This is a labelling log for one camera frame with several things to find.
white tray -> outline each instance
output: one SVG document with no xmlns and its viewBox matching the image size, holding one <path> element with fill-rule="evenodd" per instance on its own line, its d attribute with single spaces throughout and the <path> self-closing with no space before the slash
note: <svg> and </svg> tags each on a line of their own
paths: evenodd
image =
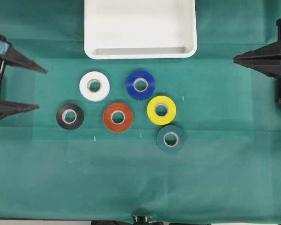
<svg viewBox="0 0 281 225">
<path fill-rule="evenodd" d="M 197 51 L 195 0 L 85 0 L 92 59 L 187 58 Z"/>
</svg>

black object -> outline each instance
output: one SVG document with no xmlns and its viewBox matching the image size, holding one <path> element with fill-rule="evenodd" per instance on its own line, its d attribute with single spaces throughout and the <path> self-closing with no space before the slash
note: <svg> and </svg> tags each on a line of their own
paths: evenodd
<svg viewBox="0 0 281 225">
<path fill-rule="evenodd" d="M 45 74 L 48 73 L 46 69 L 19 53 L 3 35 L 0 35 L 0 89 L 6 65 L 27 68 Z M 39 109 L 39 106 L 0 101 L 0 120 L 13 114 L 35 109 Z"/>
<path fill-rule="evenodd" d="M 247 68 L 259 71 L 269 77 L 277 79 L 276 102 L 281 105 L 281 19 L 276 23 L 278 26 L 278 41 L 238 55 L 234 62 Z"/>
<path fill-rule="evenodd" d="M 66 114 L 75 112 L 75 119 L 71 122 L 66 121 Z M 84 120 L 84 114 L 81 108 L 74 104 L 63 105 L 56 114 L 57 123 L 66 130 L 75 130 L 79 128 Z"/>
<path fill-rule="evenodd" d="M 18 113 L 25 113 L 35 109 L 39 109 L 38 105 L 28 105 L 16 102 L 0 101 L 0 120 L 7 116 Z"/>
</svg>

green tablecloth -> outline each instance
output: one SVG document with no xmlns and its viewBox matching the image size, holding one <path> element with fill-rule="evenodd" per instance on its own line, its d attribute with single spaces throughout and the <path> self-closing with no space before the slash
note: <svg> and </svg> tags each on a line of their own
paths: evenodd
<svg viewBox="0 0 281 225">
<path fill-rule="evenodd" d="M 281 223 L 281 109 L 274 79 L 232 63 L 235 55 L 277 39 L 281 0 L 197 0 L 199 47 L 189 59 L 91 60 L 83 51 L 83 0 L 0 0 L 0 34 L 48 69 L 7 67 L 2 99 L 39 104 L 0 121 L 0 217 Z M 125 88 L 137 68 L 156 79 L 155 95 L 177 104 L 173 124 L 182 151 L 156 145 L 160 127 L 148 101 Z M 79 92 L 93 70 L 111 83 L 107 99 Z M 111 103 L 128 104 L 125 134 L 103 124 Z M 64 103 L 85 113 L 82 127 L 61 129 Z"/>
</svg>

electrical tape roll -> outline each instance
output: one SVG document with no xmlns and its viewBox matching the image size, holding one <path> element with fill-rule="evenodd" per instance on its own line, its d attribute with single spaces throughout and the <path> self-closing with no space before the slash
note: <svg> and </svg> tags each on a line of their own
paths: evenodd
<svg viewBox="0 0 281 225">
<path fill-rule="evenodd" d="M 124 115 L 124 120 L 121 123 L 115 123 L 112 120 L 114 113 L 121 112 Z M 106 108 L 103 116 L 106 127 L 115 133 L 122 133 L 130 128 L 133 122 L 133 113 L 131 109 L 123 103 L 114 103 Z"/>
<path fill-rule="evenodd" d="M 98 82 L 100 88 L 98 91 L 91 91 L 90 85 L 93 82 Z M 107 77 L 97 71 L 89 72 L 80 80 L 79 89 L 81 94 L 89 101 L 99 102 L 104 100 L 110 91 L 110 84 Z"/>
<path fill-rule="evenodd" d="M 75 119 L 71 122 L 66 121 L 66 114 L 73 112 L 75 113 Z M 81 108 L 74 104 L 63 105 L 57 111 L 56 121 L 60 127 L 66 130 L 75 130 L 79 128 L 84 121 L 84 113 Z"/>
<path fill-rule="evenodd" d="M 135 87 L 138 81 L 146 83 L 145 90 L 137 90 Z M 145 100 L 151 97 L 155 90 L 154 77 L 146 71 L 135 71 L 127 79 L 127 91 L 128 94 L 136 100 Z"/>
<path fill-rule="evenodd" d="M 156 108 L 159 105 L 163 105 L 167 108 L 167 114 L 165 116 L 157 115 Z M 166 96 L 157 96 L 153 98 L 147 106 L 148 117 L 156 125 L 166 125 L 171 123 L 174 120 L 176 113 L 177 110 L 174 101 Z"/>
<path fill-rule="evenodd" d="M 166 136 L 167 135 L 174 135 L 176 138 L 176 143 L 167 143 Z M 177 151 L 181 150 L 185 143 L 185 135 L 184 132 L 176 127 L 176 126 L 165 126 L 163 127 L 157 135 L 157 145 L 158 147 L 167 153 L 176 153 Z"/>
</svg>

